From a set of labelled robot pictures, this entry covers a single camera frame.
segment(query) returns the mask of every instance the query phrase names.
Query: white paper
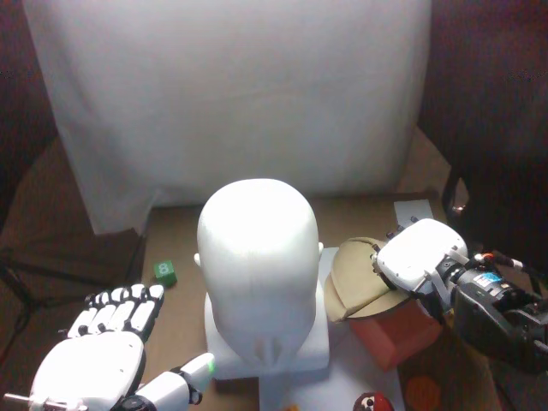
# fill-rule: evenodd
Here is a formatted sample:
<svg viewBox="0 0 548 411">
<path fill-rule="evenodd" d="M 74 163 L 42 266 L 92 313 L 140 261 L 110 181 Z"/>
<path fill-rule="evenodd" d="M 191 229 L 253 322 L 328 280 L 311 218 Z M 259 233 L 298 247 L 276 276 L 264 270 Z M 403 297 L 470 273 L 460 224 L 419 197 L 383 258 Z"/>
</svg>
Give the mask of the white paper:
<svg viewBox="0 0 548 411">
<path fill-rule="evenodd" d="M 326 248 L 319 263 L 323 284 L 338 248 Z M 283 411 L 297 405 L 299 411 L 351 411 L 355 400 L 367 391 L 382 391 L 396 411 L 403 411 L 402 391 L 396 370 L 378 368 L 348 323 L 329 323 L 330 365 L 325 370 L 299 372 L 259 379 L 261 411 Z"/>
<path fill-rule="evenodd" d="M 434 219 L 428 200 L 395 201 L 394 208 L 396 209 L 397 223 L 405 228 L 413 224 L 411 217 L 417 217 L 419 220 Z"/>
<path fill-rule="evenodd" d="M 420 108 L 426 0 L 25 0 L 96 233 L 270 177 L 390 190 Z"/>
</svg>

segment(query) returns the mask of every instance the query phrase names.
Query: green cube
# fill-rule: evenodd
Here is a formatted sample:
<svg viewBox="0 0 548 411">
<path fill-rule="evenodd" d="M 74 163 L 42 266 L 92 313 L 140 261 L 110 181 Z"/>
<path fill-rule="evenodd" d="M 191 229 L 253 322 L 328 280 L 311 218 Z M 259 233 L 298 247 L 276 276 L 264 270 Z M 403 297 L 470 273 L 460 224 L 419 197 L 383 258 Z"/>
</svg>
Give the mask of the green cube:
<svg viewBox="0 0 548 411">
<path fill-rule="evenodd" d="M 170 260 L 156 263 L 154 265 L 154 275 L 156 276 L 156 281 L 166 288 L 171 287 L 177 282 L 177 276 Z"/>
</svg>

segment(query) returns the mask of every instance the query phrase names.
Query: robotic hand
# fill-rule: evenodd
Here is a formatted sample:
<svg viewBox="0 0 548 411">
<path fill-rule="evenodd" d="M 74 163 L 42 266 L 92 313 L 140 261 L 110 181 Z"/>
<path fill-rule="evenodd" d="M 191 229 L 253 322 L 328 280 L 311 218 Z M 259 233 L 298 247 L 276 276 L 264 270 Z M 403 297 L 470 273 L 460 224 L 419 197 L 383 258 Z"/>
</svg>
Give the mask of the robotic hand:
<svg viewBox="0 0 548 411">
<path fill-rule="evenodd" d="M 139 388 L 144 343 L 164 288 L 135 284 L 86 298 L 66 339 L 45 357 L 29 397 L 6 394 L 31 411 L 172 411 L 201 401 L 215 369 L 212 354 L 163 372 Z"/>
<path fill-rule="evenodd" d="M 469 259 L 464 240 L 431 219 L 398 231 L 372 256 L 389 287 L 440 322 L 452 310 L 456 333 L 481 353 L 525 372 L 548 370 L 548 300 L 505 281 L 494 264 L 527 271 L 521 262 L 496 253 Z"/>
</svg>

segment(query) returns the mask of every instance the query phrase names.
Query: beige cap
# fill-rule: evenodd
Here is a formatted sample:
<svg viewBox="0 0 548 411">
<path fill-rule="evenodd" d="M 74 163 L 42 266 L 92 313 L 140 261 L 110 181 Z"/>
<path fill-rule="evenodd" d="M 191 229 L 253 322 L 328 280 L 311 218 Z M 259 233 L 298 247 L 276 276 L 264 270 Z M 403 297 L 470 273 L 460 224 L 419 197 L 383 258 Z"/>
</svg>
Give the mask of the beige cap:
<svg viewBox="0 0 548 411">
<path fill-rule="evenodd" d="M 391 290 L 374 271 L 371 256 L 375 244 L 384 246 L 379 240 L 358 237 L 339 247 L 324 287 L 325 310 L 331 321 L 371 317 L 408 300 L 402 291 Z"/>
</svg>

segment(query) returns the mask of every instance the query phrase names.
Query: brown table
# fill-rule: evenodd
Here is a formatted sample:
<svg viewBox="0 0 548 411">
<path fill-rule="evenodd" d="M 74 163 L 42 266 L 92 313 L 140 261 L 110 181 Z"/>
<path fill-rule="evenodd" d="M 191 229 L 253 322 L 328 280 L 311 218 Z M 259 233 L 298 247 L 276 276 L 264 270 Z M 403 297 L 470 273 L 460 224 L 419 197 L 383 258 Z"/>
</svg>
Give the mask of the brown table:
<svg viewBox="0 0 548 411">
<path fill-rule="evenodd" d="M 444 221 L 439 200 L 428 194 L 351 197 L 311 200 L 319 238 L 326 247 L 338 247 L 349 237 L 384 239 L 397 226 L 393 202 L 429 198 L 436 219 Z M 181 365 L 206 351 L 204 299 L 206 289 L 194 264 L 199 207 L 157 209 L 148 226 L 143 282 L 153 282 L 153 265 L 170 259 L 178 283 L 167 290 L 164 306 L 146 345 L 143 381 Z M 398 367 L 402 389 L 413 376 L 427 375 L 441 388 L 440 410 L 499 410 L 487 360 L 467 347 L 450 330 L 429 348 Z M 216 382 L 204 395 L 200 410 L 258 410 L 258 382 L 249 378 Z"/>
</svg>

